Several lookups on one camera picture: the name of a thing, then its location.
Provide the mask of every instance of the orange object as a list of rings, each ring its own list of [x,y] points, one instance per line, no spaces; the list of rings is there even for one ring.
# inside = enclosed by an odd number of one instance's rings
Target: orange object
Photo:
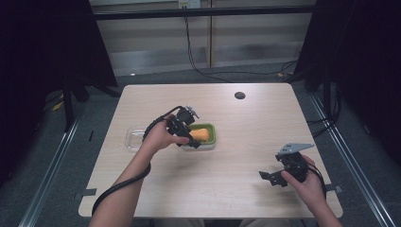
[[[210,137],[209,131],[207,129],[192,130],[189,134],[198,141],[207,141]]]

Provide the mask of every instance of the hand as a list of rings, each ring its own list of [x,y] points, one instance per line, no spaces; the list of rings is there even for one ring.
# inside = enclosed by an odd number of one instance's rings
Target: hand
[[[168,119],[172,116],[173,114],[170,114],[165,119]],[[167,123],[165,120],[157,123],[148,133],[148,136],[145,138],[142,147],[147,147],[154,154],[158,150],[168,147],[170,144],[189,143],[189,138],[172,135],[168,133],[166,127]]]
[[[303,157],[307,163],[315,165],[309,157],[306,155],[303,155]],[[318,207],[321,207],[322,205],[326,205],[321,181],[312,171],[307,171],[306,180],[303,183],[298,182],[286,171],[282,171],[281,176],[295,188],[299,197],[307,205],[310,211],[319,209]]]

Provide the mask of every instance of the table top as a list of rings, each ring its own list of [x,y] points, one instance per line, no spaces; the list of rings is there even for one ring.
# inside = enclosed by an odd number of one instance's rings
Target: table top
[[[244,99],[235,93],[245,94]],[[127,166],[133,152],[124,146],[131,126],[147,126],[176,106],[192,106],[194,124],[211,123],[216,145],[184,150],[176,145],[152,159],[135,216],[141,218],[313,218],[289,185],[271,186],[259,171],[283,169],[276,161],[285,143],[314,144],[292,87],[285,83],[158,84],[125,87],[115,110],[79,213],[90,217],[97,197]],[[302,151],[330,179],[316,147]],[[335,192],[327,201],[337,217]]]

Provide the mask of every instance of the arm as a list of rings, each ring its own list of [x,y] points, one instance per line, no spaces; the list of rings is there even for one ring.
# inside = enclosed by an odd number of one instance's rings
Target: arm
[[[309,164],[315,165],[309,157],[305,155],[303,156]],[[313,174],[311,171],[308,171],[306,180],[303,183],[300,183],[286,171],[282,171],[281,175],[295,188],[302,201],[307,205],[310,212],[312,212],[319,226],[342,226],[324,198],[321,182],[319,181],[318,176]]]
[[[165,121],[159,122],[149,132],[141,148],[114,184],[124,182],[144,172],[159,149],[174,143],[186,144],[188,142],[189,139],[186,137],[169,134]],[[143,180],[132,183],[105,198],[97,207],[89,226],[130,226],[142,183]]]

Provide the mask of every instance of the green container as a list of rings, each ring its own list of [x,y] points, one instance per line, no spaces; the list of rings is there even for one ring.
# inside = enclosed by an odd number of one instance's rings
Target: green container
[[[216,143],[216,132],[215,127],[212,124],[204,123],[204,124],[192,124],[188,126],[191,130],[200,130],[207,129],[209,132],[209,139],[206,141],[200,141],[200,145],[213,145]]]

